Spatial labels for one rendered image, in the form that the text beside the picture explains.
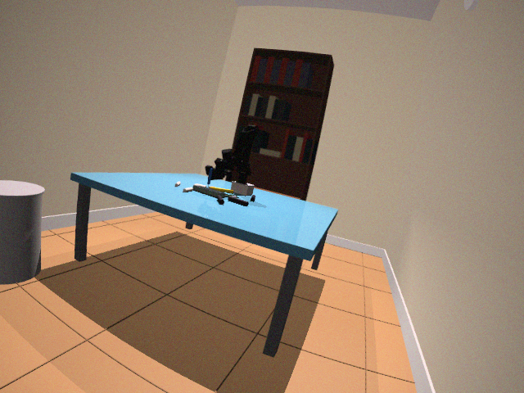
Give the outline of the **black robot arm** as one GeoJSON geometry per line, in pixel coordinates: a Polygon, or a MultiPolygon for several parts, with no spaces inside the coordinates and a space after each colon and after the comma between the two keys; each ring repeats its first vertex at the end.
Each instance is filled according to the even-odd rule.
{"type": "Polygon", "coordinates": [[[233,171],[233,166],[236,165],[237,173],[239,173],[236,182],[247,184],[247,175],[251,175],[249,157],[254,138],[257,136],[258,132],[258,126],[248,124],[240,133],[234,153],[232,154],[232,149],[222,150],[223,159],[217,158],[215,160],[215,168],[217,166],[223,167],[223,170],[227,164],[229,170],[233,171]]]}

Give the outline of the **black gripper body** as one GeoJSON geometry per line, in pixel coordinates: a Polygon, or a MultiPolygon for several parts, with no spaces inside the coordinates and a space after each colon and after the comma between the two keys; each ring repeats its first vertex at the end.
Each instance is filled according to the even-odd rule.
{"type": "Polygon", "coordinates": [[[230,181],[232,179],[232,172],[231,172],[231,170],[229,170],[229,167],[228,167],[227,164],[226,164],[226,167],[223,170],[222,170],[223,167],[218,167],[217,166],[215,168],[215,167],[207,165],[205,167],[207,175],[209,175],[209,172],[210,172],[211,168],[215,169],[215,174],[217,174],[218,170],[220,169],[222,171],[223,178],[224,178],[224,175],[227,177],[226,180],[230,181]]]}

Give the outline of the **grey keyboard with white letter keys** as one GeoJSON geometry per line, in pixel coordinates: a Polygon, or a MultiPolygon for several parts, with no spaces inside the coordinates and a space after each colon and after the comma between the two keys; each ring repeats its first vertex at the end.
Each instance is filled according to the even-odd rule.
{"type": "Polygon", "coordinates": [[[193,190],[195,190],[197,192],[205,193],[205,194],[213,196],[213,197],[217,197],[218,195],[220,195],[222,198],[225,197],[225,192],[220,192],[220,191],[214,190],[212,188],[204,187],[204,186],[201,186],[201,185],[193,185],[193,190]]]}

